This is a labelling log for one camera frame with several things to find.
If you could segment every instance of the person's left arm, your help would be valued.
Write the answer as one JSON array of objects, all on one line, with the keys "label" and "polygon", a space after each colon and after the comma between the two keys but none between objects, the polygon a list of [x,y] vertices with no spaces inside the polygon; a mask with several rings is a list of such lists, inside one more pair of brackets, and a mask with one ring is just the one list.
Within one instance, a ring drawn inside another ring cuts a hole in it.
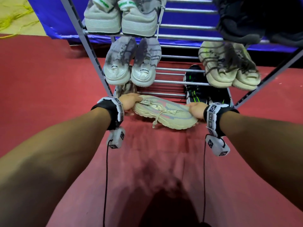
[{"label": "person's left arm", "polygon": [[[142,100],[134,93],[119,99],[125,111]],[[46,226],[110,122],[109,112],[97,107],[39,132],[0,158],[0,226]]]}]

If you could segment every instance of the metal shoe rack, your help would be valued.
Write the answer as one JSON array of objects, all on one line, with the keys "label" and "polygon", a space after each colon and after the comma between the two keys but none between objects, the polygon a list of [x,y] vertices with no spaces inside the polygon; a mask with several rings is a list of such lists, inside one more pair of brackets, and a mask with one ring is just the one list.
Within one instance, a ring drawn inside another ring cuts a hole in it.
[{"label": "metal shoe rack", "polygon": [[[89,42],[89,32],[85,30],[84,24],[81,22],[81,19],[74,7],[72,0],[61,0],[72,24],[74,25],[79,38],[93,63],[96,72],[104,85],[104,88],[108,95],[113,95],[108,83],[105,80],[105,74],[102,70],[102,67],[96,57],[96,54],[93,50],[91,43]],[[167,2],[178,2],[178,3],[194,3],[194,4],[212,4],[211,0],[167,0]],[[217,11],[214,10],[200,10],[200,9],[179,9],[179,8],[165,8],[165,12],[174,12],[174,13],[200,13],[200,14],[218,14]],[[196,26],[196,25],[178,25],[178,24],[160,24],[162,28],[173,28],[173,29],[188,29],[188,30],[206,30],[206,31],[215,31],[215,27],[212,26]],[[112,42],[115,41],[115,36],[125,36],[123,33],[109,35],[111,36]],[[190,40],[190,41],[224,41],[223,38],[217,37],[199,37],[199,36],[186,36],[186,35],[166,35],[159,34],[158,38],[160,39],[175,39],[175,40]],[[269,41],[262,40],[261,44],[268,44]],[[190,46],[178,46],[178,45],[161,45],[162,48],[179,48],[179,49],[199,49],[199,47],[190,47]],[[276,76],[286,70],[290,65],[292,65],[295,61],[297,61],[300,57],[303,56],[303,48],[298,48],[294,51],[287,59],[282,61],[271,73],[269,73],[258,85],[258,88],[254,91],[248,92],[244,95],[235,105],[235,108],[241,106],[244,102],[250,99],[253,95],[255,95],[261,88],[263,88],[270,81],[274,80]],[[165,58],[176,58],[176,59],[193,59],[196,60],[198,57],[188,57],[188,56],[172,56],[172,55],[162,55]],[[178,69],[178,68],[162,68],[157,67],[157,74],[166,74],[166,75],[184,75],[180,73],[169,73],[169,72],[199,72],[203,73],[204,70],[189,70],[189,69]],[[188,85],[204,85],[208,86],[206,83],[195,83],[195,82],[183,82],[183,81],[170,81],[170,80],[155,80],[155,83],[163,83],[163,84],[188,84]],[[158,95],[158,96],[181,96],[182,94],[170,94],[170,93],[160,93],[160,92],[141,92],[144,94]]]}]

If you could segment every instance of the beige floor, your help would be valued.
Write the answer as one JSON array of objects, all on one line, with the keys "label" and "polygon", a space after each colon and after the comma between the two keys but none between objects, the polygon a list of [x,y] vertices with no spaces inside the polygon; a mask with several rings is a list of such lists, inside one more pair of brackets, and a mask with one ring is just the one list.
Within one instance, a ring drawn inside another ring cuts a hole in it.
[{"label": "beige floor", "polygon": [[[0,0],[0,19],[11,16],[14,13],[25,12],[26,9],[20,5],[26,4],[29,5],[27,0]],[[15,34],[18,33],[20,27],[23,25],[29,24],[31,22],[39,20],[35,13],[25,15],[12,22],[10,27],[5,30],[0,31],[2,34]],[[37,35],[37,36],[46,36],[45,31],[40,22],[35,25],[30,25],[23,27],[19,34],[23,35]]]}]

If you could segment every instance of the blue backdrop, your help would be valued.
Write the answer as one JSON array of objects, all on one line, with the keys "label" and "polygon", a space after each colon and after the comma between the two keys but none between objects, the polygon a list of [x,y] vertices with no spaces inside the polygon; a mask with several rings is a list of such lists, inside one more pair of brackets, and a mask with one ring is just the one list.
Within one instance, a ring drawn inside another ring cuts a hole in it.
[{"label": "blue backdrop", "polygon": [[[69,39],[80,41],[62,3],[60,0],[28,0],[38,16],[46,34],[53,39]],[[73,0],[76,10],[81,19],[89,0]],[[170,3],[166,4],[170,8],[187,8],[187,9],[210,9],[216,10],[214,5],[203,4],[187,4],[187,3]],[[184,24],[184,25],[199,25],[199,26],[216,26],[219,15],[207,14],[189,14],[189,13],[170,13],[165,12],[162,23],[165,24]],[[184,30],[184,29],[164,29],[160,28],[160,34],[175,34],[189,36],[205,36],[205,37],[221,37],[218,32],[209,32],[202,30]],[[109,37],[99,35],[89,35],[91,42],[94,43],[111,43]],[[170,45],[187,45],[199,47],[201,42],[196,41],[177,41],[159,39],[161,44]],[[293,52],[295,48],[282,45],[252,45],[249,47],[252,50],[264,51],[281,51]]]}]

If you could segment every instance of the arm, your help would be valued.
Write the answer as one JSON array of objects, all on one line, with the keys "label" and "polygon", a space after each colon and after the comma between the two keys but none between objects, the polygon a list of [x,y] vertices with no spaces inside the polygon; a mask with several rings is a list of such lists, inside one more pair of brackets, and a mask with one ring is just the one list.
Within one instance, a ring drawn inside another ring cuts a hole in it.
[{"label": "arm", "polygon": [[[188,106],[203,119],[206,104]],[[247,164],[303,211],[303,126],[228,111],[220,128]]]},{"label": "arm", "polygon": [[[124,110],[141,98],[120,98]],[[46,226],[65,192],[92,160],[111,122],[104,108],[51,126],[0,159],[0,226]]]}]

